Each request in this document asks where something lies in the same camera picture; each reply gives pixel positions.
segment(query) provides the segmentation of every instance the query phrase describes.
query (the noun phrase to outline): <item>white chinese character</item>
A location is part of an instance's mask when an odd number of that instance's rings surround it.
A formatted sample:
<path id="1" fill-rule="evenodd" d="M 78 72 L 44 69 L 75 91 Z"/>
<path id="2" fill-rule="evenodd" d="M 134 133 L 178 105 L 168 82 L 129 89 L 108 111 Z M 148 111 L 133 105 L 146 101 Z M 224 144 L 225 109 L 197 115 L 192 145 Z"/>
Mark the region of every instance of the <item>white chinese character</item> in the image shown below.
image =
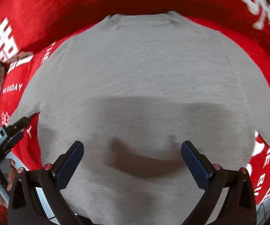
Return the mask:
<path id="1" fill-rule="evenodd" d="M 4 113 L 2 112 L 2 125 L 7 126 L 10 120 L 10 116 L 8 115 L 8 112 Z"/>
<path id="2" fill-rule="evenodd" d="M 16 55 L 19 51 L 14 37 L 11 36 L 9 38 L 9 35 L 12 32 L 12 28 L 10 25 L 6 28 L 8 23 L 9 21 L 7 18 L 5 18 L 4 21 L 0 23 L 0 61 L 3 62 Z"/>
<path id="3" fill-rule="evenodd" d="M 253 24 L 253 27 L 257 30 L 262 30 L 264 28 L 264 21 L 265 18 L 268 18 L 268 24 L 270 25 L 270 5 L 266 0 L 242 0 L 244 3 L 246 3 L 248 10 L 253 15 L 259 15 L 260 14 L 260 7 L 262 7 L 262 12 L 260 15 L 260 18 L 257 22 Z"/>

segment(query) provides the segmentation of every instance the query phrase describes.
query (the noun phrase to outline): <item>red fabric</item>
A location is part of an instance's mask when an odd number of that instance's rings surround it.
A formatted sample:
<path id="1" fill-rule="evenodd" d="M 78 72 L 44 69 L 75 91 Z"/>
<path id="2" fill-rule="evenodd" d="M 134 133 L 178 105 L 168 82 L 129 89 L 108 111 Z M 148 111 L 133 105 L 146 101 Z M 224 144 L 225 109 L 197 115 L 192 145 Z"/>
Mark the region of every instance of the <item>red fabric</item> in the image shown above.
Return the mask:
<path id="1" fill-rule="evenodd" d="M 0 125 L 7 123 L 40 64 L 71 33 L 116 13 L 157 14 L 176 10 L 199 24 L 219 30 L 248 53 L 270 87 L 270 19 L 266 13 L 269 7 L 263 4 L 263 0 L 261 5 L 253 0 L 249 6 L 244 0 L 0 0 L 0 23 L 7 18 L 7 27 L 11 26 L 8 37 L 13 36 L 19 51 L 34 54 L 32 60 L 7 74 L 0 98 Z M 262 14 L 263 28 L 255 29 L 255 22 Z M 7 49 L 1 47 L 0 52 L 4 51 Z M 31 170 L 42 166 L 37 139 L 38 118 L 38 114 L 33 117 L 24 139 L 13 150 Z M 258 189 L 255 191 L 258 204 L 270 194 L 270 152 L 265 143 L 249 164 L 253 187 Z"/>
<path id="2" fill-rule="evenodd" d="M 8 210 L 0 205 L 0 224 L 7 225 L 8 221 Z"/>

